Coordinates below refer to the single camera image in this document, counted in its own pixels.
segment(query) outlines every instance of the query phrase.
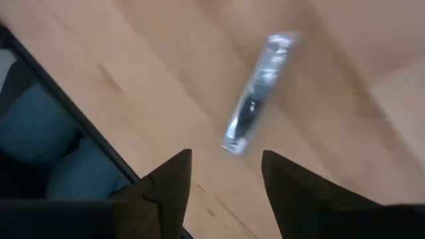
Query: wooden floor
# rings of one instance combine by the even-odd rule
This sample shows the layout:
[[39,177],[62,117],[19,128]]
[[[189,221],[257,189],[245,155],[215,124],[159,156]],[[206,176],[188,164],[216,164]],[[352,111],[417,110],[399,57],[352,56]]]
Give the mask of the wooden floor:
[[[379,203],[425,202],[425,114],[420,104],[409,114],[401,113],[409,102],[395,104],[404,99],[399,88],[404,96],[416,90],[410,102],[424,99],[423,63],[377,64],[376,48],[351,37],[365,45],[371,27],[381,26],[350,12],[366,1],[349,2],[0,0],[0,21],[139,176],[193,149],[184,226],[195,238],[279,238],[260,172],[263,149]],[[361,15],[370,23],[375,13]],[[361,24],[371,27],[362,32]],[[266,36],[284,30],[303,40],[246,155],[232,156],[219,147],[230,114]],[[422,50],[409,46],[396,53]],[[397,47],[405,49],[384,44],[376,54]],[[393,84],[375,84],[382,77]]]

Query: wood grain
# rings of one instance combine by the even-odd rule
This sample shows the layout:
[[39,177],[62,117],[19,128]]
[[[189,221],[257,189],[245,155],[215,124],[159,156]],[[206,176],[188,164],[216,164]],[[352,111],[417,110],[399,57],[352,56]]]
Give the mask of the wood grain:
[[[272,149],[381,203],[424,202],[415,154],[315,4],[0,0],[0,20],[139,176],[193,149],[195,238],[279,238],[260,171]],[[219,145],[267,35],[303,36],[248,151]]]
[[416,59],[371,87],[371,92],[391,124],[425,168],[425,61]]

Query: blue fabric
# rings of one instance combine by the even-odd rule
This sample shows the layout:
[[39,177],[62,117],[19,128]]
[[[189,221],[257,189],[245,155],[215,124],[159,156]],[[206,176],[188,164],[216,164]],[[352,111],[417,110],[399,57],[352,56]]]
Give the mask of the blue fabric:
[[0,147],[20,161],[48,167],[65,154],[77,133],[72,118],[35,84],[0,120]]
[[0,149],[16,160],[50,170],[51,200],[102,200],[129,184],[89,139],[65,155],[78,130],[72,118],[35,84],[0,119]]

